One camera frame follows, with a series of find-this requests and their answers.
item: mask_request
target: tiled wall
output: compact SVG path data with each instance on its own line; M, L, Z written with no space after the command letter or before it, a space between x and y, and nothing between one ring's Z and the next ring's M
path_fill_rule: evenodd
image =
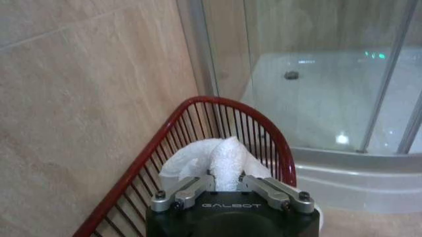
M174 0L0 2L0 236L70 236L197 95Z

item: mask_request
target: metal bracket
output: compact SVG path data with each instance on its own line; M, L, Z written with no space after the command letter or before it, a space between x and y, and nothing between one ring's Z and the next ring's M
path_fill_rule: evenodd
M258 179L251 175L242 178L243 190L254 191L274 209L285 210L289 204L301 213L314 212L314 199L307 192L301 192L274 178Z
M151 200L151 210L155 212L167 211L177 202L181 209L195 205L197 197L205 191L214 191L214 177L187 177L166 192L159 191Z
M214 191L214 177L206 175L190 185L185 190L181 190L175 195L175 201L182 205L181 209L187 209L195 205L195 199L205 191Z

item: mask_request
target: red wire basket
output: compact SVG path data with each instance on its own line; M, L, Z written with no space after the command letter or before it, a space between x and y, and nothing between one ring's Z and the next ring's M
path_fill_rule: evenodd
M160 189L159 171L164 162L190 143L230 136L238 137L274 178L295 187L290 148L269 118L234 100L198 96L173 112L74 236L144 236L146 210L151 196Z

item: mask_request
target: white cloth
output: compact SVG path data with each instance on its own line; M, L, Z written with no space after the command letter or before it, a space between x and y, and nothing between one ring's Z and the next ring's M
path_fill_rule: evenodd
M237 137L213 138L187 145L164 163L159 173L163 188L169 189L189 176L206 175L209 169L215 176L217 191L237 191L242 171L259 178L271 177Z

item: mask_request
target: shower drain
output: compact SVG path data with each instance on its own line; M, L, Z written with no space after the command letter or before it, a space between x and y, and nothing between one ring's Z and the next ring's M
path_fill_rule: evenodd
M295 79L298 79L298 78L299 78L299 72L297 72L297 71L289 71L289 72L286 72L286 73L285 73L285 78L286 78L287 80L295 80Z

